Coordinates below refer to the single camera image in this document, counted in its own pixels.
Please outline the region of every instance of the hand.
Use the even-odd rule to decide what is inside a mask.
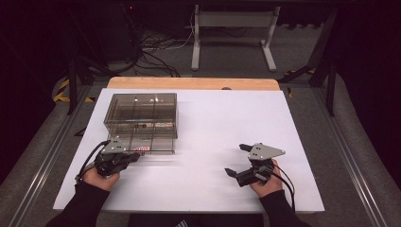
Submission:
[[[97,173],[95,167],[90,168],[83,174],[82,180],[106,191],[111,191],[113,185],[120,179],[120,173],[114,173],[109,178],[104,178]]]
[[[277,162],[274,159],[272,159],[272,160],[273,160],[273,163],[276,166],[278,166]],[[281,176],[280,170],[276,166],[274,167],[273,173]],[[257,183],[251,183],[250,187],[254,192],[256,192],[256,194],[259,196],[259,198],[262,198],[262,197],[269,195],[272,192],[282,190],[283,183],[281,182],[280,179],[271,175],[270,179],[268,180],[268,182],[265,185],[263,185],[263,183],[261,183],[261,182],[257,182]]]

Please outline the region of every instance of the table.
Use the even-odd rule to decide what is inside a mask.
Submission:
[[[265,27],[267,29],[266,38],[261,40],[260,44],[265,55],[266,63],[269,70],[275,72],[277,70],[273,56],[270,51],[270,42],[277,23],[280,8],[276,7],[270,11],[259,12],[238,12],[238,11],[203,11],[199,5],[195,6],[194,11],[194,50],[192,52],[191,70],[197,71],[200,65],[201,53],[201,26],[249,26],[249,27]]]
[[[64,0],[64,2],[76,2],[77,0]],[[237,5],[237,6],[340,6],[355,0],[117,0],[117,2],[128,2],[133,4],[169,4],[169,5]]]
[[[242,87],[242,90],[223,91],[222,87]],[[63,209],[73,197],[74,177],[80,166],[90,151],[107,138],[103,120],[112,95],[163,92],[177,93],[178,98],[179,138],[175,154],[146,155],[131,164],[121,173],[103,210],[262,213],[263,207],[254,192],[247,186],[239,187],[224,171],[225,167],[236,171],[249,168],[248,153],[238,145],[257,142],[287,152],[276,159],[295,185],[297,212],[324,210],[277,82],[273,79],[195,78],[111,79],[97,101],[54,209]]]

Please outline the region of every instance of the transparent plastic box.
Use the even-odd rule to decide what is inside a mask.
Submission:
[[[127,151],[174,153],[177,94],[114,94],[104,124]]]

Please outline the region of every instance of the black sleeve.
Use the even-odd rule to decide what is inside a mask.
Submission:
[[[310,227],[301,221],[289,206],[284,190],[270,193],[260,198],[263,207],[268,213],[270,227]]]
[[[97,215],[109,194],[109,191],[82,181],[76,185],[73,199],[46,226],[96,226]]]

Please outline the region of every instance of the cable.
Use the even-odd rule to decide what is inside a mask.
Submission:
[[[278,167],[285,175],[286,175],[286,177],[287,177],[287,179],[291,182],[291,180],[289,179],[289,177],[287,176],[287,174],[280,168],[280,167]],[[286,185],[286,187],[288,188],[288,190],[289,190],[289,194],[290,194],[290,196],[291,196],[291,203],[292,203],[292,205],[291,205],[291,207],[292,207],[292,211],[295,213],[295,199],[294,199],[294,196],[295,196],[295,193],[294,193],[294,191],[295,191],[295,188],[294,188],[294,191],[291,189],[291,187],[289,186],[289,184],[287,183],[287,181],[286,180],[284,180],[280,175],[278,175],[278,174],[276,174],[276,173],[274,173],[273,171],[268,171],[271,175],[273,175],[274,177],[276,177],[276,178],[278,178],[280,181],[282,181],[285,185]]]
[[[154,34],[148,35],[141,41],[141,45],[143,47],[147,47],[147,48],[143,48],[143,50],[152,50],[154,52],[157,49],[165,49],[166,47],[160,47],[160,45],[163,43],[177,41],[168,36],[161,38],[159,36],[156,36],[157,34],[159,34],[159,33],[154,33]]]
[[[143,48],[143,50],[152,50],[153,52],[156,51],[157,49],[166,49],[166,50],[170,50],[170,49],[179,49],[182,48],[183,46],[185,46],[189,40],[191,39],[191,37],[194,35],[194,27],[192,26],[192,18],[194,16],[195,11],[192,11],[192,14],[189,18],[189,24],[191,25],[191,33],[189,33],[189,36],[186,40],[177,40],[177,39],[172,39],[172,38],[165,38],[164,40],[160,40],[159,37],[156,37],[157,33],[154,33],[152,35],[148,35],[143,41],[144,41],[144,46],[146,48]],[[145,41],[147,39],[153,39],[153,43],[148,43],[146,44]],[[179,46],[173,46],[175,43],[177,42],[184,42],[183,44],[179,45]],[[162,44],[166,44],[166,43],[172,43],[169,44],[168,46],[162,46]]]
[[[107,141],[103,141],[100,144],[98,144],[94,150],[92,150],[92,152],[89,154],[88,158],[85,160],[85,162],[83,163],[82,167],[80,168],[79,174],[76,176],[76,181],[77,183],[79,183],[82,179],[83,174],[86,172],[84,171],[86,165],[88,164],[89,160],[92,158],[92,156],[94,155],[94,153],[101,147],[101,146],[107,146],[110,143],[110,140]]]
[[[146,58],[146,56],[150,56],[153,59],[159,61],[161,64],[157,64],[151,61],[148,61],[148,59]],[[161,69],[164,72],[167,72],[170,74],[171,77],[176,77],[176,78],[180,78],[180,74],[178,73],[177,69],[173,66],[167,65],[164,61],[162,61],[161,59],[157,58],[156,56],[149,54],[148,52],[143,51],[143,56],[139,59],[141,62],[143,63],[147,63],[150,65],[154,65],[156,66],[156,68],[154,67],[146,67],[146,66],[142,66],[142,65],[138,65],[136,64],[136,66],[140,67],[140,68],[144,68],[144,69]]]

